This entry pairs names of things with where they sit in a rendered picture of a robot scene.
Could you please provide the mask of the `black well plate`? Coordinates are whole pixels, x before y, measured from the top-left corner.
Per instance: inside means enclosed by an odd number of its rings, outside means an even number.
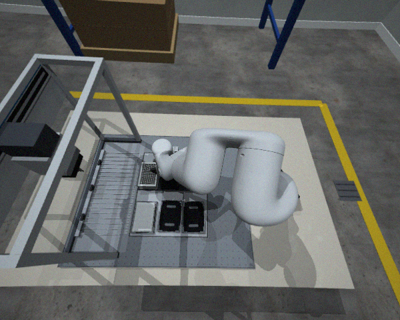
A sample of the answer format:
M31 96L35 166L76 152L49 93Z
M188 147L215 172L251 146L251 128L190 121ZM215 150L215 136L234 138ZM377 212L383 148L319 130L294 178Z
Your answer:
M174 179L166 181L162 178L161 189L179 189L179 183Z

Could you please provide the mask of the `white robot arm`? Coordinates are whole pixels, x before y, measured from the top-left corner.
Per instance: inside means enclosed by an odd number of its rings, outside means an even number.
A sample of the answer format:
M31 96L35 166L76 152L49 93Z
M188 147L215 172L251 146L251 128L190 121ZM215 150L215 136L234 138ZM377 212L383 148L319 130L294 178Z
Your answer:
M288 220L298 203L294 180L281 171L285 142L267 131L203 128L190 134L179 150L167 139L152 144L160 176L206 195L217 187L226 148L238 149L231 203L240 220L268 227Z

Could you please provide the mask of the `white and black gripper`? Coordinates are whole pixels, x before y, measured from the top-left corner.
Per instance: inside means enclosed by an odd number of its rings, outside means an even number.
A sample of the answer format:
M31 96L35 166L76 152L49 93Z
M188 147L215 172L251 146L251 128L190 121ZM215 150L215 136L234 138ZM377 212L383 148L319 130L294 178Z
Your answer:
M162 179L162 177L160 176L160 174L159 174L159 170L158 170L158 166L157 166L157 163L156 163L156 165L155 165L156 167L154 167L154 168L151 168L150 169L150 171L151 172L153 172L154 174L157 174L157 176L159 176L160 177L160 179Z

